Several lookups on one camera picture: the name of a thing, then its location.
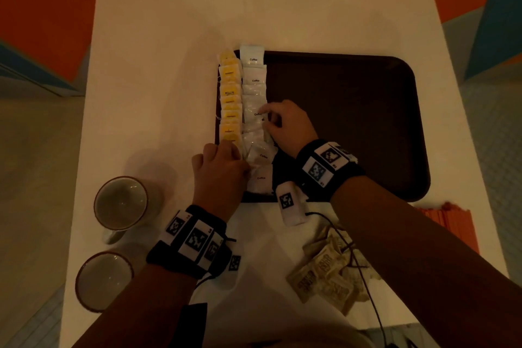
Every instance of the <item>white marker tag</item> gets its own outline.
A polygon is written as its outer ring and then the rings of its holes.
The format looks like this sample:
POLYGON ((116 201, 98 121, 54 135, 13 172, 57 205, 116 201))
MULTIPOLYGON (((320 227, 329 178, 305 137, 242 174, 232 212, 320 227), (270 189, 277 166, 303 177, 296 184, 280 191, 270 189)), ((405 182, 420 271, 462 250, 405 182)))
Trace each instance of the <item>white marker tag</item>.
POLYGON ((344 150, 341 145, 337 142, 328 142, 328 144, 332 147, 335 147, 336 150, 338 150, 344 157, 346 157, 350 162, 352 163, 359 163, 359 160, 357 160, 357 157, 355 155, 348 153, 346 150, 344 150))
POLYGON ((338 170, 348 164, 348 159, 336 148, 333 148, 328 143, 315 149, 315 153, 326 161, 332 168, 338 170))
POLYGON ((326 186, 334 177, 334 174, 323 167, 314 157, 310 157, 304 164, 303 171, 308 173, 321 187, 326 186))
POLYGON ((210 243, 208 244, 205 254, 199 260, 198 266, 203 268, 205 271, 208 271, 212 261, 216 258, 216 253, 218 252, 221 244, 223 243, 223 238, 216 232, 212 234, 212 238, 210 239, 210 243))
POLYGON ((178 253, 181 253, 192 261, 196 261, 199 252, 201 252, 205 246, 212 231, 214 231, 212 227, 198 220, 183 245, 179 248, 178 253))
POLYGON ((160 241, 165 242, 167 245, 171 245, 172 241, 179 234, 183 226, 190 220, 192 215, 185 211, 178 211, 172 218, 165 231, 160 234, 160 241))

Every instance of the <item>left hand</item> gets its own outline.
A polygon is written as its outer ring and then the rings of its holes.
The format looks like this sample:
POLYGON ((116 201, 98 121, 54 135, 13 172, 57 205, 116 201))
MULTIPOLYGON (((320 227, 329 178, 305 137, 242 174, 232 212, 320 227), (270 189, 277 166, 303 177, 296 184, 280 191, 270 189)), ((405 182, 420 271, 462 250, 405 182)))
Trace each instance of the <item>left hand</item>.
POLYGON ((239 149, 227 140, 221 141, 219 146, 207 143, 203 154, 192 157, 192 169, 192 204, 228 222, 241 203, 250 172, 239 149))

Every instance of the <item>white mug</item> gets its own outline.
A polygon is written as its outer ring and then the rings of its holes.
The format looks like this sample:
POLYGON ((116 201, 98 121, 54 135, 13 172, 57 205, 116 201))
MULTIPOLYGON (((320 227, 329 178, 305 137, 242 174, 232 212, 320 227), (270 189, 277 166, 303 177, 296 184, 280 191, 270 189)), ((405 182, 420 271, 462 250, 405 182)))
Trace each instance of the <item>white mug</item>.
POLYGON ((147 251, 136 244, 96 253, 76 275, 75 293, 91 312, 103 312, 145 265, 147 251))
POLYGON ((125 232, 157 216, 163 205, 158 186, 131 176, 109 180, 96 194, 95 217, 105 227, 102 240, 106 244, 119 241, 125 232))

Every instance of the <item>white table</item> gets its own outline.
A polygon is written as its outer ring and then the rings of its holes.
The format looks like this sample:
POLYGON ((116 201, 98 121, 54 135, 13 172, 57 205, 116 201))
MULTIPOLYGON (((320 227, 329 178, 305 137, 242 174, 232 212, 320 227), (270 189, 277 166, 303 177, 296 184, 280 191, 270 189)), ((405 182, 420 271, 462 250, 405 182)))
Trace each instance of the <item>white table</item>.
MULTIPOLYGON (((97 0, 60 347, 97 317, 74 293, 79 267, 106 248, 92 212, 96 191, 122 174, 159 181, 167 201, 157 226, 190 204, 190 157, 214 137, 216 54, 241 42, 406 61, 417 80, 431 172, 431 188, 415 205, 450 200, 471 209, 481 254, 506 274, 434 0, 97 0)), ((311 207, 333 215, 330 206, 311 207)), ((235 291, 209 282, 192 298, 209 302, 207 342, 313 322, 378 326, 369 303, 344 319, 319 297, 302 305, 287 285, 315 226, 285 228, 277 204, 240 206, 228 230, 244 247, 235 291)), ((386 283, 369 287, 384 325, 415 322, 386 283)))

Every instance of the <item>wrist strap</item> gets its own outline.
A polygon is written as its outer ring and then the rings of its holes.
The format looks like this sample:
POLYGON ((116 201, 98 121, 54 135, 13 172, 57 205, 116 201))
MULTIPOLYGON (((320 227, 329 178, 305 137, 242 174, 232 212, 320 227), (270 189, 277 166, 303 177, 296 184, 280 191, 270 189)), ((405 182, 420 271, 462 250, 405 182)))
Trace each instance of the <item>wrist strap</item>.
POLYGON ((201 279, 221 274, 232 251, 225 244, 226 223, 203 208, 191 205, 178 211, 160 240, 147 255, 147 263, 201 279))
POLYGON ((323 139, 304 146, 296 162, 300 169, 297 183, 306 195, 316 201, 329 202, 346 180, 365 174, 357 158, 338 143, 323 139))

